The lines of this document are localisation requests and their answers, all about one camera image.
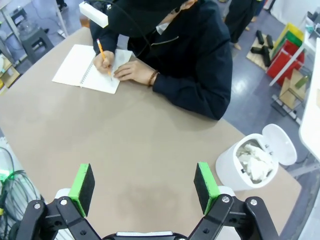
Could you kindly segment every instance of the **black block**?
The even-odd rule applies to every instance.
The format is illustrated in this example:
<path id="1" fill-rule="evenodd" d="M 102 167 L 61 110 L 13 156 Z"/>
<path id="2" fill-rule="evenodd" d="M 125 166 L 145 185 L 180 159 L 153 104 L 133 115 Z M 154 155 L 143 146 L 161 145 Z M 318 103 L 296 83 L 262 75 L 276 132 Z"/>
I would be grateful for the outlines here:
<path id="1" fill-rule="evenodd" d="M 265 44 L 264 37 L 262 36 L 262 32 L 260 30 L 257 30 L 255 35 L 258 38 L 258 42 L 259 42 L 260 45 Z"/>
<path id="2" fill-rule="evenodd" d="M 263 56 L 263 63 L 266 67 L 270 67 L 271 60 L 270 60 L 270 54 L 269 49 L 267 46 L 262 47 L 262 56 Z"/>
<path id="3" fill-rule="evenodd" d="M 250 50 L 253 54 L 263 54 L 262 48 L 261 47 L 255 47 L 253 46 Z"/>
<path id="4" fill-rule="evenodd" d="M 266 36 L 266 43 L 270 49 L 274 49 L 274 41 L 272 41 L 272 37 L 269 34 Z"/>

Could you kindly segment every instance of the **trash can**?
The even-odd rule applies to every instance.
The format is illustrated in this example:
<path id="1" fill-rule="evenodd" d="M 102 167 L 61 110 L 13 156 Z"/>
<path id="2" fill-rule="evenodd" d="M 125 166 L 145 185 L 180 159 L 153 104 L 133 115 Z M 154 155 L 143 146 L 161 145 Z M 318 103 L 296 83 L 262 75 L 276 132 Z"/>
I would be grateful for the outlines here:
<path id="1" fill-rule="evenodd" d="M 272 159 L 273 169 L 259 183 L 249 177 L 237 156 L 247 144 L 262 149 Z M 222 184 L 236 192 L 267 185 L 277 174 L 279 163 L 289 166 L 296 161 L 297 152 L 289 136 L 278 125 L 269 124 L 263 128 L 262 134 L 250 134 L 223 152 L 216 161 L 215 170 Z"/>

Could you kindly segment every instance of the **bracelet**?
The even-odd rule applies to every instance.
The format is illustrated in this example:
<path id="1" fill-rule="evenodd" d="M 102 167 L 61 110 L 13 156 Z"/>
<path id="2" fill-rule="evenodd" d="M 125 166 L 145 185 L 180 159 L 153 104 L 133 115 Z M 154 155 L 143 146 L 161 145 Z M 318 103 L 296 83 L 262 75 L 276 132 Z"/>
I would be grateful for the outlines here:
<path id="1" fill-rule="evenodd" d="M 154 79 L 154 77 L 155 77 L 155 75 L 158 73 L 158 71 L 157 70 L 155 70 L 153 73 L 152 73 L 152 75 L 151 75 L 151 77 L 150 77 L 150 79 L 149 79 L 149 81 L 148 81 L 148 88 L 151 86 L 151 81 L 152 81 L 152 79 Z"/>

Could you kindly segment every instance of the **white object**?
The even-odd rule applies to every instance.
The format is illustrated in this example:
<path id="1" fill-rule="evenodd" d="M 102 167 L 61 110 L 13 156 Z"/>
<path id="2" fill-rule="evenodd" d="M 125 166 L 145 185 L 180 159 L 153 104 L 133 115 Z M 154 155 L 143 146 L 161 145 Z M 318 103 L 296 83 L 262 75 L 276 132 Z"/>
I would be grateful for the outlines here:
<path id="1" fill-rule="evenodd" d="M 232 197 L 236 196 L 235 192 L 228 186 L 218 186 L 220 194 L 228 194 Z"/>
<path id="2" fill-rule="evenodd" d="M 290 60 L 286 63 L 286 65 L 281 69 L 281 71 L 275 76 L 275 78 L 270 82 L 269 86 L 275 84 L 276 81 L 285 73 L 285 71 L 291 66 L 291 64 L 298 58 L 298 56 L 303 52 L 303 50 L 307 50 L 312 55 L 316 54 L 316 39 L 309 38 L 310 33 L 307 29 L 304 30 L 304 39 L 301 47 L 295 52 L 295 54 L 290 58 Z"/>
<path id="3" fill-rule="evenodd" d="M 112 76 L 118 67 L 130 60 L 131 55 L 131 51 L 116 49 L 111 76 L 109 76 L 100 73 L 93 65 L 96 53 L 92 46 L 75 44 L 52 81 L 115 94 L 120 81 Z"/>
<path id="4" fill-rule="evenodd" d="M 65 197 L 65 196 L 68 196 L 69 195 L 69 192 L 70 192 L 70 188 L 62 188 L 60 189 L 56 195 L 55 195 L 55 199 L 59 199 L 61 197 Z"/>
<path id="5" fill-rule="evenodd" d="M 253 181 L 263 181 L 270 171 L 274 169 L 271 155 L 257 146 L 246 144 L 243 153 L 238 157 L 243 169 Z"/>
<path id="6" fill-rule="evenodd" d="M 94 21 L 96 24 L 98 24 L 100 27 L 105 28 L 108 26 L 108 16 L 105 15 L 103 12 L 95 9 L 93 6 L 91 6 L 89 3 L 86 3 L 83 1 L 79 4 L 80 13 L 85 15 L 90 20 Z"/>
<path id="7" fill-rule="evenodd" d="M 253 183 L 236 156 L 239 148 L 250 142 L 257 143 L 263 151 L 270 154 L 274 165 L 266 179 L 259 183 Z M 223 152 L 216 161 L 215 170 L 222 184 L 236 192 L 267 185 L 277 174 L 279 163 L 288 166 L 296 160 L 297 152 L 288 135 L 278 125 L 269 124 L 263 128 L 262 135 L 250 134 Z"/>
<path id="8" fill-rule="evenodd" d="M 307 11 L 314 13 L 319 5 L 319 0 L 276 0 L 271 14 L 284 25 L 292 23 L 299 26 Z"/>
<path id="9" fill-rule="evenodd" d="M 62 30 L 63 30 L 63 33 L 64 33 L 64 38 L 68 37 L 68 31 L 67 31 L 67 28 L 66 28 L 66 25 L 65 25 L 65 22 L 64 22 L 64 19 L 62 18 L 62 15 L 61 15 L 61 12 L 60 12 L 60 9 L 58 7 L 58 3 L 56 0 L 53 0 L 54 2 L 54 7 L 55 7 L 55 12 L 56 12 L 56 15 L 58 16 L 59 18 L 59 21 L 60 21 L 60 25 L 62 26 Z"/>
<path id="10" fill-rule="evenodd" d="M 2 71 L 4 69 L 5 60 L 0 57 L 0 70 Z"/>
<path id="11" fill-rule="evenodd" d="M 14 71 L 11 69 L 11 67 L 6 71 L 6 73 L 9 75 L 9 76 L 12 76 L 14 74 Z"/>
<path id="12" fill-rule="evenodd" d="M 309 96 L 299 129 L 301 142 L 320 161 L 320 108 L 317 106 L 317 92 L 320 89 L 320 38 L 316 40 L 316 54 Z"/>

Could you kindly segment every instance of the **screw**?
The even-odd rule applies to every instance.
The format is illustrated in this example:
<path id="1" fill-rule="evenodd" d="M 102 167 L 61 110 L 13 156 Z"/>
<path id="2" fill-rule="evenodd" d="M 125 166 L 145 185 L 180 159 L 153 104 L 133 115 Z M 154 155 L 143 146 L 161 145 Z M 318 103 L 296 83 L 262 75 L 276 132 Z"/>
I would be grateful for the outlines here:
<path id="1" fill-rule="evenodd" d="M 230 202 L 230 199 L 229 199 L 227 196 L 224 196 L 224 197 L 222 198 L 222 202 L 228 203 L 228 202 Z"/>
<path id="2" fill-rule="evenodd" d="M 67 200 L 65 200 L 65 199 L 61 200 L 60 204 L 61 205 L 66 205 L 67 204 Z"/>
<path id="3" fill-rule="evenodd" d="M 33 206 L 35 209 L 39 209 L 41 206 L 39 203 L 36 203 L 34 206 Z"/>
<path id="4" fill-rule="evenodd" d="M 253 205 L 253 206 L 255 206 L 255 205 L 258 204 L 257 200 L 255 200 L 255 199 L 252 199 L 252 200 L 250 201 L 250 203 L 251 203 L 251 205 Z"/>

